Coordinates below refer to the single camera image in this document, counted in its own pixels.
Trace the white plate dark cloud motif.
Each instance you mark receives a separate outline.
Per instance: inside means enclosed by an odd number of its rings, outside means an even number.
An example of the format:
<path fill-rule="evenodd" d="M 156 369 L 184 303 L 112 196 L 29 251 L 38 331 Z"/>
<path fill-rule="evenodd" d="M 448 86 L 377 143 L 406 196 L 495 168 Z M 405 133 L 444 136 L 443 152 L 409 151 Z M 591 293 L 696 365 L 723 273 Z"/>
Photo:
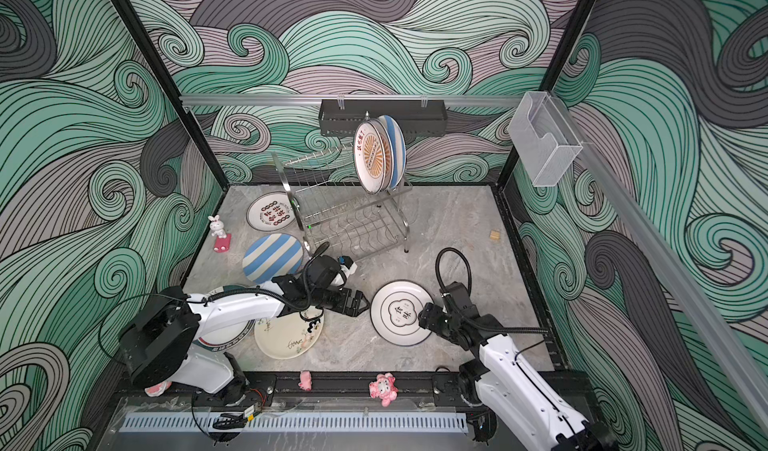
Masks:
<path fill-rule="evenodd" d="M 400 347 L 418 345 L 432 332 L 419 325 L 419 313 L 433 304 L 430 293 L 419 284 L 397 280 L 381 287 L 371 302 L 370 318 L 377 334 Z"/>

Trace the cream plate floral drawing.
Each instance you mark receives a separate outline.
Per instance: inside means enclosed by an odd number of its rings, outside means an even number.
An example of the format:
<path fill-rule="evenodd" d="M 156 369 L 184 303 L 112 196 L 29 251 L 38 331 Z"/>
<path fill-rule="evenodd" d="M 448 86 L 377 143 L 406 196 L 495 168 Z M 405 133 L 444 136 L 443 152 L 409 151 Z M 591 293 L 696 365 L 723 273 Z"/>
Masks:
<path fill-rule="evenodd" d="M 287 360 L 307 352 L 319 339 L 324 317 L 303 319 L 298 313 L 261 319 L 254 325 L 258 348 L 268 357 Z"/>

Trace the blue striped plate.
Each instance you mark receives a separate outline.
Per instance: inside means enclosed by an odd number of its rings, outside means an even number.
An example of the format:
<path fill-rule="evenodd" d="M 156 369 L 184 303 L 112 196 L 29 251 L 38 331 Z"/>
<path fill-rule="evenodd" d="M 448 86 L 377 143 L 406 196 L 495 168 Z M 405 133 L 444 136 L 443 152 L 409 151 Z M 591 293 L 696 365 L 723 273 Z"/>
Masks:
<path fill-rule="evenodd" d="M 302 265 L 304 249 L 299 240 L 285 233 L 259 238 L 245 252 L 242 266 L 245 277 L 256 284 L 296 273 Z"/>
<path fill-rule="evenodd" d="M 393 174 L 388 188 L 395 189 L 400 184 L 405 174 L 405 138 L 400 125 L 391 116 L 381 115 L 379 120 L 387 131 L 392 148 Z"/>

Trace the white plate green red rim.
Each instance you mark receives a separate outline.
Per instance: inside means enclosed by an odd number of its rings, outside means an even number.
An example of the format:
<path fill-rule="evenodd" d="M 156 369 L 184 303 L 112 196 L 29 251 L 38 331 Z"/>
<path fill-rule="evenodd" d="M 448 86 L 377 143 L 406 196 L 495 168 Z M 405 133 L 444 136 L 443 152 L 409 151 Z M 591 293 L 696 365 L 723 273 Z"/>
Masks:
<path fill-rule="evenodd" d="M 225 351 L 245 339 L 252 332 L 255 323 L 255 320 L 250 320 L 209 332 L 198 337 L 195 344 L 213 352 Z"/>

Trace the orange sunburst plate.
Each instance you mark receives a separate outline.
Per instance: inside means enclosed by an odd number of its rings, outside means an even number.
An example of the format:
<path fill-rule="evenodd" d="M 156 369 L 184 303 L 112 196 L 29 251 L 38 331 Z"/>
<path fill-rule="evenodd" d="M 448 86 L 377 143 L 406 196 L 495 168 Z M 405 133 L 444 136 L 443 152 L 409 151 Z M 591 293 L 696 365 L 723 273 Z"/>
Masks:
<path fill-rule="evenodd" d="M 384 174 L 382 179 L 382 185 L 380 190 L 385 191 L 390 188 L 392 178 L 394 175 L 394 155 L 392 148 L 392 141 L 387 132 L 386 126 L 378 118 L 372 120 L 372 124 L 379 132 L 381 138 L 383 153 L 384 153 Z"/>
<path fill-rule="evenodd" d="M 361 123 L 353 143 L 355 171 L 368 193 L 380 191 L 385 177 L 385 152 L 379 130 L 371 121 Z"/>

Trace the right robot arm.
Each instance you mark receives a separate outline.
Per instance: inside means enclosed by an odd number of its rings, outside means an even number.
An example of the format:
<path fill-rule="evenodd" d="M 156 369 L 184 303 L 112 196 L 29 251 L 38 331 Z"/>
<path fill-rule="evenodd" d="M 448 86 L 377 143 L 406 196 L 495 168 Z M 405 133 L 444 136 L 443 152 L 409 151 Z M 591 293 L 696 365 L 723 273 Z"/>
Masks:
<path fill-rule="evenodd" d="M 462 399 L 491 411 L 525 449 L 618 448 L 608 426 L 589 421 L 570 405 L 516 346 L 515 334 L 540 334 L 540 329 L 504 327 L 490 314 L 470 317 L 453 301 L 445 308 L 426 304 L 418 324 L 473 354 L 458 371 Z"/>

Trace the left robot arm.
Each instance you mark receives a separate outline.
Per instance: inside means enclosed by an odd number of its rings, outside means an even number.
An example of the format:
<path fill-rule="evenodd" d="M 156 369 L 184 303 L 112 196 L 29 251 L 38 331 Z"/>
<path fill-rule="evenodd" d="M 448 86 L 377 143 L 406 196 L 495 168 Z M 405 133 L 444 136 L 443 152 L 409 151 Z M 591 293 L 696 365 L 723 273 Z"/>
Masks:
<path fill-rule="evenodd" d="M 236 379 L 235 362 L 197 346 L 199 338 L 311 307 L 357 317 L 368 311 L 370 301 L 360 291 L 335 285 L 306 288 L 294 278 L 256 287 L 234 286 L 210 296 L 188 295 L 172 286 L 151 294 L 118 333 L 118 359 L 137 387 L 171 381 L 216 394 Z"/>

